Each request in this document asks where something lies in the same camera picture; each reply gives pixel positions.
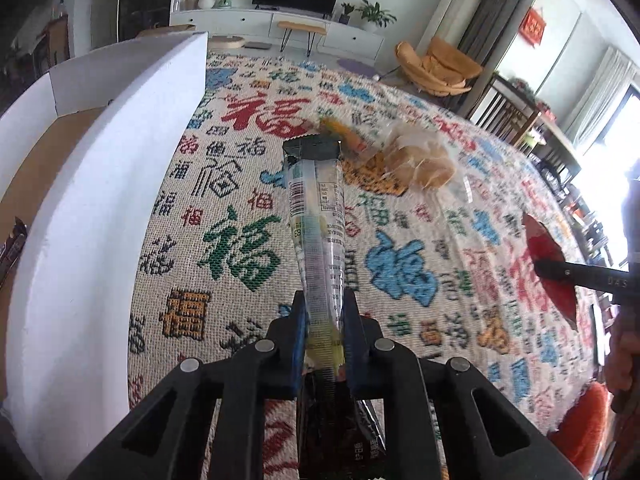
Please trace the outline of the person's hand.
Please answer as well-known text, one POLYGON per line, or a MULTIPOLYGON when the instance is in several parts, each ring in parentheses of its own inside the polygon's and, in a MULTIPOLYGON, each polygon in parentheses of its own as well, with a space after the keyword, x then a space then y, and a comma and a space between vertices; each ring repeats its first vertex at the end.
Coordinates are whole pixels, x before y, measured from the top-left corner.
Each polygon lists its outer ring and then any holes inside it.
POLYGON ((620 307, 608 333, 610 352, 605 358, 604 380, 613 395, 612 411, 621 415, 637 376, 634 362, 639 357, 639 307, 620 307))

